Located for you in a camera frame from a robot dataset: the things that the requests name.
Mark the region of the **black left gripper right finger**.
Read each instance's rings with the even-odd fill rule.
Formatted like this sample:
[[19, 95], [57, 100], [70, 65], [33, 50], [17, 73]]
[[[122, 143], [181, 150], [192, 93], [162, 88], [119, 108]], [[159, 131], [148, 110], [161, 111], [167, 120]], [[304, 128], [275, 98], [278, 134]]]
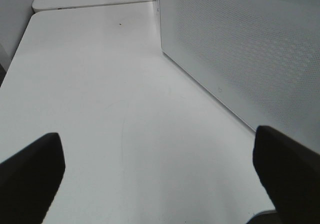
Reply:
[[253, 166], [282, 223], [319, 223], [319, 154], [270, 126], [255, 135]]

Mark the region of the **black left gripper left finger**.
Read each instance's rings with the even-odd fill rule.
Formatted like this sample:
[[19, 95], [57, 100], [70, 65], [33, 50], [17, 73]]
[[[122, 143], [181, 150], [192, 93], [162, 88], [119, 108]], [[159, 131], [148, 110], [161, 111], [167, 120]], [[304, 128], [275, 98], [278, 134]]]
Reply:
[[66, 164], [58, 133], [47, 133], [0, 164], [1, 223], [42, 223]]

